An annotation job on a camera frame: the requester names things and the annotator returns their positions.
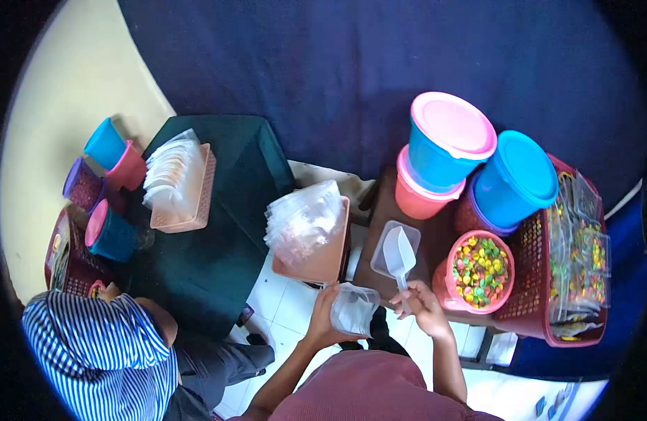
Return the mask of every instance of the blue plastic container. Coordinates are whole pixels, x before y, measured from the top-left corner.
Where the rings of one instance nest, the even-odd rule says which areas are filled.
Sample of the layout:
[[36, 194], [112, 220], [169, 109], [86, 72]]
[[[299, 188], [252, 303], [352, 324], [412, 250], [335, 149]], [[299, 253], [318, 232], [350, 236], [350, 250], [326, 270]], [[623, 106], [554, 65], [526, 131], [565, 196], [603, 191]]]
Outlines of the blue plastic container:
[[511, 228], [555, 202], [555, 167], [529, 136], [515, 130], [498, 136], [496, 152], [473, 187], [480, 212], [499, 228]]
[[125, 141], [117, 133], [110, 119], [105, 119], [87, 141], [85, 153], [106, 171], [110, 171], [120, 160], [126, 148]]
[[132, 225], [110, 209], [108, 200], [96, 206], [85, 231], [90, 253], [127, 262], [134, 254], [136, 232]]
[[420, 94], [412, 102], [410, 120], [410, 164], [424, 189], [451, 190], [496, 149], [496, 132], [487, 117], [453, 95]]

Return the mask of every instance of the wooden table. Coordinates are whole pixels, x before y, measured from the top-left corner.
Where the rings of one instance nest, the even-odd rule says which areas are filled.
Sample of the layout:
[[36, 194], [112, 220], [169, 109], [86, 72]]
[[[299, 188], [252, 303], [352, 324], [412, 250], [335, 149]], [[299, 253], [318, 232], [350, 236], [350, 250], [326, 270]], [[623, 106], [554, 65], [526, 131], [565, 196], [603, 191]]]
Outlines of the wooden table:
[[[452, 244], [458, 236], [454, 232], [452, 223], [453, 213], [457, 202], [451, 202], [445, 206], [433, 218], [428, 220], [415, 220], [405, 215], [395, 201], [396, 189], [396, 168], [386, 168], [377, 181], [378, 189], [375, 190], [374, 212], [370, 219], [368, 239], [363, 245], [361, 257], [353, 275], [353, 283], [377, 290], [382, 299], [382, 305], [394, 308], [389, 303], [398, 292], [396, 281], [393, 278], [376, 273], [370, 268], [370, 259], [375, 252], [375, 247], [382, 234], [384, 225], [390, 220], [405, 223], [417, 228], [422, 233], [422, 240], [417, 250], [417, 264], [410, 271], [407, 280], [422, 280], [427, 285], [431, 284], [431, 278], [438, 264], [447, 257]], [[473, 326], [493, 327], [494, 321], [490, 315], [474, 315], [465, 311], [445, 310], [449, 321], [466, 323]]]

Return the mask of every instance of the dark green tablecloth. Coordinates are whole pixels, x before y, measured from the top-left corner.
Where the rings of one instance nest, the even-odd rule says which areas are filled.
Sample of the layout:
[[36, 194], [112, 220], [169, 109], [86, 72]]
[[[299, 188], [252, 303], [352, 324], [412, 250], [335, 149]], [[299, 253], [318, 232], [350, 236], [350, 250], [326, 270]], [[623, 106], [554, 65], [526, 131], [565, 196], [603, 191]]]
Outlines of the dark green tablecloth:
[[[155, 230], [155, 243], [115, 270], [132, 296], [157, 301], [179, 328], [225, 338], [244, 307], [268, 252], [264, 211], [293, 191], [294, 179], [267, 120], [257, 116], [171, 117], [143, 154], [192, 128], [217, 159], [206, 228]], [[127, 219], [148, 226], [143, 190], [128, 194]]]

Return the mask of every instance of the plastic scoop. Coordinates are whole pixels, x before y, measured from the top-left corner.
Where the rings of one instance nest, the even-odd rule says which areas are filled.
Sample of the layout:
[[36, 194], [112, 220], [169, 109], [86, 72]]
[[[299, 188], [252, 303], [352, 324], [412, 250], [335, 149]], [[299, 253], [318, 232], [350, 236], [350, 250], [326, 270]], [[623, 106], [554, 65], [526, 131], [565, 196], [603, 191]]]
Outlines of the plastic scoop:
[[[417, 264], [417, 258], [414, 256], [414, 251], [402, 226], [397, 226], [389, 231], [384, 239], [382, 249], [384, 251], [384, 259], [386, 260], [386, 269], [390, 274], [395, 276], [396, 282], [398, 283], [398, 291], [406, 291], [407, 282], [405, 281], [405, 274]], [[405, 314], [411, 315], [412, 309], [407, 304], [407, 299], [402, 297], [401, 301]]]

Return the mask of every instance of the white tile floor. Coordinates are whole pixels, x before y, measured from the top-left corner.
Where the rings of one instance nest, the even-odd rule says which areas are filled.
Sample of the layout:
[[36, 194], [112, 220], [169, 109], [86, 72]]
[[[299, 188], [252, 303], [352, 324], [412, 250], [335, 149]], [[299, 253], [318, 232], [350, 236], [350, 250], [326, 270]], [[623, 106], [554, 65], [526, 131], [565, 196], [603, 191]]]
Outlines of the white tile floor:
[[[352, 225], [350, 267], [353, 269], [358, 263], [360, 249], [366, 235], [367, 228]], [[216, 412], [226, 419], [241, 415], [248, 408], [255, 393], [288, 358], [298, 341], [304, 337], [309, 325], [317, 290], [299, 281], [274, 274], [270, 269], [271, 264], [272, 256], [270, 254], [265, 259], [263, 269], [248, 299], [255, 314], [249, 319], [246, 326], [242, 328], [234, 326], [228, 340], [246, 343], [245, 338], [248, 333], [261, 333], [269, 345], [274, 347], [276, 360], [268, 367], [265, 375], [225, 389], [222, 402], [216, 408]], [[353, 270], [350, 270], [348, 279], [352, 277]], [[433, 347], [429, 337], [414, 323], [413, 316], [399, 321], [389, 310], [386, 312], [386, 322], [389, 325], [391, 336], [405, 347], [423, 372], [429, 390], [432, 390]], [[470, 357], [477, 355], [484, 328], [471, 327], [462, 323], [451, 323], [451, 326], [457, 339], [459, 355]], [[487, 361], [499, 365], [509, 365], [513, 358], [516, 342], [517, 336], [514, 334], [496, 335]], [[339, 351], [338, 346], [321, 350], [305, 370], [298, 386], [314, 369]], [[545, 395], [548, 389], [554, 390], [556, 393], [564, 385], [564, 383], [520, 379], [481, 370], [464, 370], [464, 375], [469, 389], [469, 406], [476, 410], [502, 416], [506, 420], [535, 419], [535, 416], [531, 418], [528, 414], [531, 413], [531, 408], [540, 398], [541, 393]], [[503, 394], [507, 395], [509, 399], [507, 402], [504, 401], [503, 405], [498, 399], [490, 398], [490, 396], [498, 396], [500, 390], [507, 391]], [[523, 410], [520, 412], [508, 410], [508, 406], [514, 408], [518, 400], [523, 402]]]

